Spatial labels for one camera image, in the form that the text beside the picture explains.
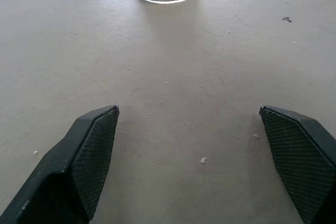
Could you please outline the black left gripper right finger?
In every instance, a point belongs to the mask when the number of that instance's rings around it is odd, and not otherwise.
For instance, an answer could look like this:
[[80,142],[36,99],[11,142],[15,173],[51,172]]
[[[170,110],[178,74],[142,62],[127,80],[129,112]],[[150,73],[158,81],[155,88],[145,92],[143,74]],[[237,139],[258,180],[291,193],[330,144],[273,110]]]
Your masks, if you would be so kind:
[[304,223],[335,223],[335,138],[315,119],[259,110],[275,167]]

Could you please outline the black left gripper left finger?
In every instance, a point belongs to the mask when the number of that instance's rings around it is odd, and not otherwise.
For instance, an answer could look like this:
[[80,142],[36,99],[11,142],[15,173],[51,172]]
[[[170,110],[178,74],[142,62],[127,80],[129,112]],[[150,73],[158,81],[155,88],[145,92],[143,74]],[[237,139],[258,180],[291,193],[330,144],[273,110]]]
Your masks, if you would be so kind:
[[1,215],[1,223],[89,223],[109,171],[116,105],[78,117]]

